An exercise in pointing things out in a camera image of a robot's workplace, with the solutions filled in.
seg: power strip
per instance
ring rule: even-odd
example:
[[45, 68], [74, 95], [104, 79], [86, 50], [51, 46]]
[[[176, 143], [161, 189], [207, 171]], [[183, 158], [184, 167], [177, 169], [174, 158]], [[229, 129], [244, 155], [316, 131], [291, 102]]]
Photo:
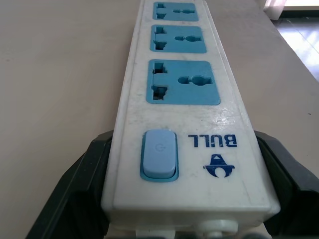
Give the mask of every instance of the power strip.
[[280, 210], [205, 1], [141, 1], [101, 204], [114, 226], [168, 238]]

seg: black bracket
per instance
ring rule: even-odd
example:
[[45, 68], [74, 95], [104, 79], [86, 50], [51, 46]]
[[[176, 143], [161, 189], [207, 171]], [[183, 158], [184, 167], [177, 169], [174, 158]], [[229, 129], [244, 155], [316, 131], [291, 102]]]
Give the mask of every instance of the black bracket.
[[[255, 132], [281, 211], [265, 226], [272, 236], [319, 236], [319, 179], [275, 138]], [[101, 197], [113, 131], [99, 135], [61, 177], [26, 239], [102, 239], [109, 221]]]

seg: table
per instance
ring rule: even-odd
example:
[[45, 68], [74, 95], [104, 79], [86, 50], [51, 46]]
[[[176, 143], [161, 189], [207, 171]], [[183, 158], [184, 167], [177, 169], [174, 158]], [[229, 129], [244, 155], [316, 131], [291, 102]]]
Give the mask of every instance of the table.
[[[255, 130], [319, 176], [319, 84], [254, 0], [208, 0]], [[3, 0], [0, 238], [26, 236], [62, 174], [114, 127], [138, 0]]]

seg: power button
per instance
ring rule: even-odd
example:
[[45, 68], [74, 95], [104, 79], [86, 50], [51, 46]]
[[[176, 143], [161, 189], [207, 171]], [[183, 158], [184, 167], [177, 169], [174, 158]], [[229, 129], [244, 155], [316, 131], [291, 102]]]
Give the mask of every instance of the power button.
[[143, 173], [153, 179], [169, 179], [176, 172], [177, 140], [174, 132], [152, 129], [144, 135]]

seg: socket hole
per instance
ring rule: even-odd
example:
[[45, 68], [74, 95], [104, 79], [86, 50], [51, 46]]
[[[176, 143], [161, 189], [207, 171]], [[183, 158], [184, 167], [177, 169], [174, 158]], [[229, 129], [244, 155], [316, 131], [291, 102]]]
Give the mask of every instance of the socket hole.
[[188, 77], [186, 76], [179, 77], [178, 82], [181, 84], [189, 84]]
[[183, 41], [183, 40], [184, 40], [184, 37], [183, 37], [183, 36], [176, 36], [176, 37], [175, 37], [175, 40], [177, 40], [177, 41]]
[[187, 36], [185, 40], [190, 42], [201, 41], [200, 37], [196, 37], [196, 36]]
[[164, 86], [152, 86], [153, 90], [153, 100], [154, 101], [163, 101], [164, 95], [166, 94], [167, 87]]
[[187, 37], [183, 37], [183, 36], [176, 36], [175, 40], [177, 41], [190, 41], [190, 42], [195, 42], [195, 41], [201, 41], [200, 37], [196, 37], [196, 36], [187, 36]]
[[188, 9], [185, 9], [182, 11], [182, 13], [186, 13], [186, 14], [194, 13], [194, 12], [195, 12], [194, 10], [188, 10]]
[[185, 14], [195, 13], [194, 10], [189, 10], [189, 9], [185, 9], [185, 10], [183, 10], [183, 11], [181, 11], [181, 10], [179, 10], [179, 9], [174, 9], [173, 12], [175, 12], [175, 13], [181, 13], [181, 12], [182, 12], [182, 13], [185, 13]]
[[167, 69], [165, 68], [164, 63], [161, 63], [161, 62], [154, 63], [153, 74], [157, 74], [157, 73], [167, 73]]
[[158, 19], [164, 19], [164, 17], [166, 16], [166, 13], [156, 13], [156, 16]]
[[154, 41], [155, 44], [155, 50], [164, 50], [164, 47], [166, 46], [166, 41]]
[[211, 78], [204, 78], [202, 76], [195, 76], [191, 81], [197, 86], [204, 86], [206, 84], [211, 84]]
[[157, 8], [166, 8], [164, 3], [158, 2]]
[[187, 76], [181, 76], [178, 79], [178, 82], [181, 84], [189, 84], [189, 82], [192, 82], [193, 84], [197, 86], [204, 86], [206, 84], [211, 84], [211, 78], [204, 78], [202, 76], [194, 76], [191, 80]]
[[164, 27], [162, 26], [157, 26], [155, 34], [166, 34], [166, 31], [164, 30]]

